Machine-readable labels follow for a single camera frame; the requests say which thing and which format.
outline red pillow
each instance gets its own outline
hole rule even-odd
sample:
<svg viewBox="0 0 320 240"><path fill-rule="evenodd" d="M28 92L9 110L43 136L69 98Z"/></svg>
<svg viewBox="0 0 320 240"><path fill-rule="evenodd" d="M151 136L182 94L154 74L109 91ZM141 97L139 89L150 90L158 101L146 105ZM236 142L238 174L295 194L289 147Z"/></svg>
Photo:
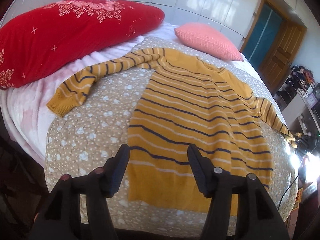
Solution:
<svg viewBox="0 0 320 240"><path fill-rule="evenodd" d="M0 29L0 85L20 87L157 28L161 9L124 0L65 0L21 14Z"/></svg>

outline teal curtain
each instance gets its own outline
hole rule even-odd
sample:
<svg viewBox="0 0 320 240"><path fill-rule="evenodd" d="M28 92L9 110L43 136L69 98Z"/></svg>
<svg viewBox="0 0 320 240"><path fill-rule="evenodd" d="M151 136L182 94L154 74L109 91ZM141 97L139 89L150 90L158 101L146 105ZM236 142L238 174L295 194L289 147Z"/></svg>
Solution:
<svg viewBox="0 0 320 240"><path fill-rule="evenodd" d="M243 55L258 70L269 51L283 19L271 7L264 4L257 23L243 50Z"/></svg>

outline wooden door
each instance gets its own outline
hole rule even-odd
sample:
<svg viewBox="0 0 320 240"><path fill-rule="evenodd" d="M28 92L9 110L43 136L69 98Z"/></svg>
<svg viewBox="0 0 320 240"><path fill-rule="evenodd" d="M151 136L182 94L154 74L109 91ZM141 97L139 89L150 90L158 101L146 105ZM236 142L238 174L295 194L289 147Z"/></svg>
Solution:
<svg viewBox="0 0 320 240"><path fill-rule="evenodd" d="M305 27L291 21L284 21L269 52L259 66L258 73L272 95L287 78L290 64L299 50L305 31Z"/></svg>

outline beige bedspread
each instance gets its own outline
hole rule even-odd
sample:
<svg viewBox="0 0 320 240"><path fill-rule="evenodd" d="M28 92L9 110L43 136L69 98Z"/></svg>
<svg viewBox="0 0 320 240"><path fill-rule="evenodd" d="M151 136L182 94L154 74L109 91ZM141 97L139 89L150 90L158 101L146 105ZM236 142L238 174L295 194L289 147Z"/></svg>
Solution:
<svg viewBox="0 0 320 240"><path fill-rule="evenodd" d="M262 82L214 57L159 38L146 38L132 50L148 47L175 48L197 55L217 67L224 66L247 82L256 96L274 102ZM84 105L74 108L64 118L55 118L48 131L45 160L45 177L50 191L61 175L68 173L76 177L88 174L94 168L103 166L109 157L115 155L119 146L127 142L129 119L152 73L153 70L131 68L109 75L92 87L92 93ZM295 177L289 162L290 148L284 138L268 125L261 123L261 129L273 154L274 172L269 194L277 204ZM156 208L142 201L129 202L129 186L125 175L119 192L112 199L107 199L116 228L175 237L199 236L206 213ZM294 184L282 202L280 214L283 219L292 209L296 192L297 185ZM81 218L87 222L85 197L81 196L80 200ZM235 224L236 217L231 217L229 234L234 233Z"/></svg>

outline pink pillow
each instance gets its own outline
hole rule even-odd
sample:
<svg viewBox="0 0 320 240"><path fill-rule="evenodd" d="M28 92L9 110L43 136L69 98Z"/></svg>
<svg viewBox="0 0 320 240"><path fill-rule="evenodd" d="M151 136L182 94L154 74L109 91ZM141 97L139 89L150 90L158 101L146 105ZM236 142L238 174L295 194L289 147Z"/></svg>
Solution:
<svg viewBox="0 0 320 240"><path fill-rule="evenodd" d="M236 46L222 33L204 23L187 23L174 29L186 46L223 60L244 61Z"/></svg>

